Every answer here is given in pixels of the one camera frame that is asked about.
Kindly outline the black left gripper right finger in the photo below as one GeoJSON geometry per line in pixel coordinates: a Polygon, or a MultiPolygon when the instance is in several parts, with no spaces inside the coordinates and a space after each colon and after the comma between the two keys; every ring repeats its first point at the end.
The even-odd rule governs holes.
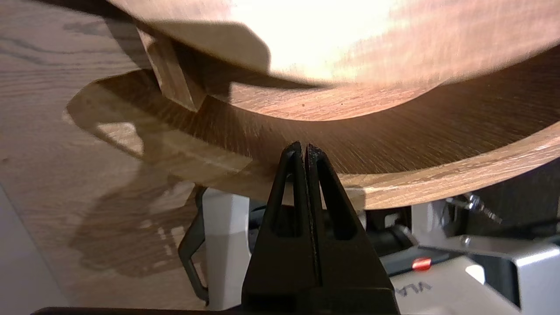
{"type": "Polygon", "coordinates": [[[305,171],[320,285],[391,289],[390,279],[328,156],[312,144],[305,171]]]}

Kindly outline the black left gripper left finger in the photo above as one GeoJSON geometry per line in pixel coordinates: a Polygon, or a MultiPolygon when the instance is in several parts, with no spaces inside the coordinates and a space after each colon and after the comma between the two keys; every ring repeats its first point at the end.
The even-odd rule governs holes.
{"type": "Polygon", "coordinates": [[[298,308],[317,283],[312,221],[300,142],[280,161],[242,286],[244,308],[298,308]]]}

